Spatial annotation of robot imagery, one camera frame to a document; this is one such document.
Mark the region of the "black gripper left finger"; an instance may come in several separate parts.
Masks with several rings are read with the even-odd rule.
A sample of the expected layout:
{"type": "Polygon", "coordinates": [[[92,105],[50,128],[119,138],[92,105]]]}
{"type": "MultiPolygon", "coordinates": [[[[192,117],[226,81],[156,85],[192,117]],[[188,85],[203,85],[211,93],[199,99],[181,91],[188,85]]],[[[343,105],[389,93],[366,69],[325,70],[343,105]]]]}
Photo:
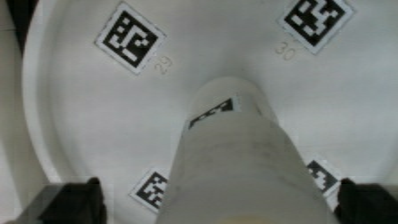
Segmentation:
{"type": "Polygon", "coordinates": [[[99,178],[50,184],[12,224],[107,224],[107,205],[99,178]]]}

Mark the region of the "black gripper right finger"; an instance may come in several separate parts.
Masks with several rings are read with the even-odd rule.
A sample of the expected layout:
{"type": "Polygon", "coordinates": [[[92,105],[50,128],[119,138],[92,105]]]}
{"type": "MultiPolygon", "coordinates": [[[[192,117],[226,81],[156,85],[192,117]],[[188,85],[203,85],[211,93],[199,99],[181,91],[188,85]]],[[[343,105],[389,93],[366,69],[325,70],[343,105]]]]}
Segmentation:
{"type": "Polygon", "coordinates": [[[398,199],[378,184],[341,180],[334,215],[339,224],[398,224],[398,199]]]}

